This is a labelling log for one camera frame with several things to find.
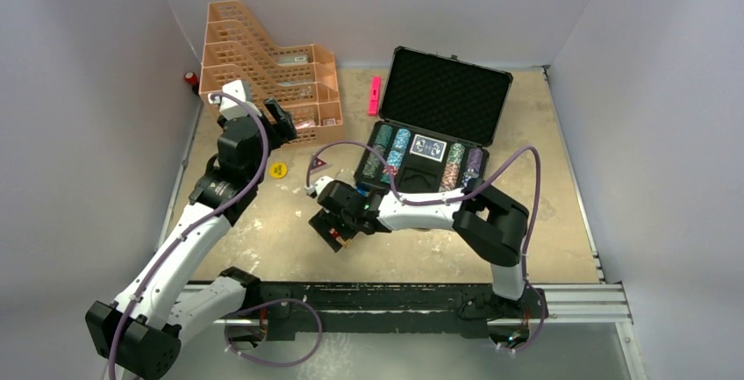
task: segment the white wall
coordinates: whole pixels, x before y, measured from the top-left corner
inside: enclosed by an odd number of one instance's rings
[[[744,0],[590,0],[550,73],[653,378],[742,378]]]
[[[201,56],[206,4],[169,0]],[[241,0],[282,45],[319,43],[349,67],[393,48],[524,67],[552,62],[587,0]]]
[[[198,63],[165,0],[0,0],[0,16],[0,378],[93,378],[84,315],[153,252]]]

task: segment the yellow round object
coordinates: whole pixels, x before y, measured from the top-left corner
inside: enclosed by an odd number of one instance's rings
[[[288,171],[287,164],[284,162],[277,162],[268,169],[268,172],[274,178],[284,178]]]

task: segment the pink highlighter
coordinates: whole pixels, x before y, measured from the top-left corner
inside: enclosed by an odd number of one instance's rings
[[[367,114],[377,115],[377,106],[380,103],[380,76],[372,77],[372,87],[369,88],[369,108]]]

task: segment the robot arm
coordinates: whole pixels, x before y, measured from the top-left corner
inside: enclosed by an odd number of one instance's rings
[[[243,82],[228,83],[223,91],[256,109],[248,101],[250,90]],[[218,153],[207,163],[204,176],[191,193],[190,203],[174,233],[111,304],[95,302],[86,314],[96,350],[105,358],[111,353],[120,320],[128,315],[120,331],[115,361],[129,376],[147,380],[161,378],[175,362],[181,346],[198,332],[226,314],[261,302],[261,281],[236,268],[225,270],[209,287],[176,302],[197,265],[234,226],[258,190],[257,183],[238,198],[261,167],[258,126],[242,106],[221,101],[218,104],[222,115],[218,122],[223,127]],[[273,150],[295,139],[297,132],[291,117],[273,99],[265,105],[275,123],[258,114],[268,135],[269,149]],[[310,224],[335,251],[359,232],[390,233],[407,228],[457,232],[490,263],[494,275],[493,294],[519,308],[517,301],[524,300],[525,292],[521,248],[526,233],[526,208],[492,186],[470,200],[445,203],[445,199],[468,194],[482,183],[483,180],[472,180],[467,188],[446,193],[404,194],[403,199],[414,202],[434,199],[442,202],[415,206],[401,203],[387,190],[363,196],[348,184],[321,177],[308,188],[308,194],[316,197],[323,207]],[[187,226],[225,207],[228,202],[232,205],[224,212],[203,221],[185,239],[181,236]],[[485,210],[488,211],[486,219],[479,218],[477,213]],[[169,256],[162,261],[166,253]],[[151,269],[160,264],[144,292],[137,294],[142,287],[140,282],[144,283]]]
[[[482,184],[482,179],[475,179],[463,189],[401,194],[403,200],[411,202],[441,201],[441,204],[416,206],[402,203],[388,190],[373,190],[363,196],[354,187],[324,176],[308,191],[311,196],[316,195],[322,206],[310,225],[334,251],[339,251],[359,232],[370,235],[411,228],[454,231],[490,263],[494,293],[518,300],[526,286],[521,258],[528,219],[525,206],[490,185],[470,200],[445,202],[464,196]],[[477,215],[486,210],[486,219]]]
[[[236,81],[226,84],[223,92],[237,97],[252,107],[263,125],[270,149],[276,149],[297,136],[291,116],[274,99],[264,104],[274,118],[271,123],[250,102],[247,84]],[[97,352],[108,357],[114,331],[136,290],[153,266],[161,264],[139,300],[134,302],[131,316],[125,321],[118,343],[117,365],[147,379],[163,376],[175,361],[181,345],[196,333],[230,312],[238,311],[246,301],[248,286],[254,281],[245,272],[228,269],[206,288],[181,303],[176,303],[183,287],[191,279],[209,250],[237,222],[242,212],[255,199],[259,182],[240,199],[261,166],[261,135],[255,121],[239,104],[217,100],[223,133],[218,139],[218,153],[207,163],[204,176],[189,196],[174,231],[163,242],[145,268],[110,305],[95,302],[86,314],[86,323]],[[202,222],[185,239],[187,226],[214,213],[228,201],[232,205],[221,214]],[[170,253],[162,260],[165,253]]]

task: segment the poker chip case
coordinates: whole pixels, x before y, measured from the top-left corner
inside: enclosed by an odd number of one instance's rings
[[[405,47],[396,48],[368,144],[397,167],[405,193],[447,191],[484,176],[512,75]],[[391,174],[365,151],[354,172],[367,189],[389,189]]]

